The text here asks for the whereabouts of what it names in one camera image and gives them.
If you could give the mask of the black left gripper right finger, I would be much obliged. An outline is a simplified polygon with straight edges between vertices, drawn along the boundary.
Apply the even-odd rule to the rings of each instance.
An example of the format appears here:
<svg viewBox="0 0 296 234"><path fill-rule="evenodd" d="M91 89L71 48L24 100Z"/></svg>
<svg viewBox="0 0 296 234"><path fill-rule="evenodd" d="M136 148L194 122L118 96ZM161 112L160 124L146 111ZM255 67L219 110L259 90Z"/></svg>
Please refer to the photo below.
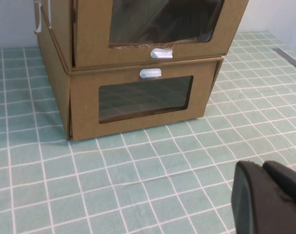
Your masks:
<svg viewBox="0 0 296 234"><path fill-rule="evenodd" d="M262 168L296 203L296 171L272 160L265 161Z"/></svg>

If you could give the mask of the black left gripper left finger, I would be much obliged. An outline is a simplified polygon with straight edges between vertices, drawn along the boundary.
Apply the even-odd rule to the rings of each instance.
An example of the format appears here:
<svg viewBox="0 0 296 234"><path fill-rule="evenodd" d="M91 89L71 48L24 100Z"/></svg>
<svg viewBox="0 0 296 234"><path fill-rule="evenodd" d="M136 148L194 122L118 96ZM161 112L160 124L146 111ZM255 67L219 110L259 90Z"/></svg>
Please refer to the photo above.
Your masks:
<svg viewBox="0 0 296 234"><path fill-rule="evenodd" d="M236 163L231 207L238 234L296 234L296 203L262 165Z"/></svg>

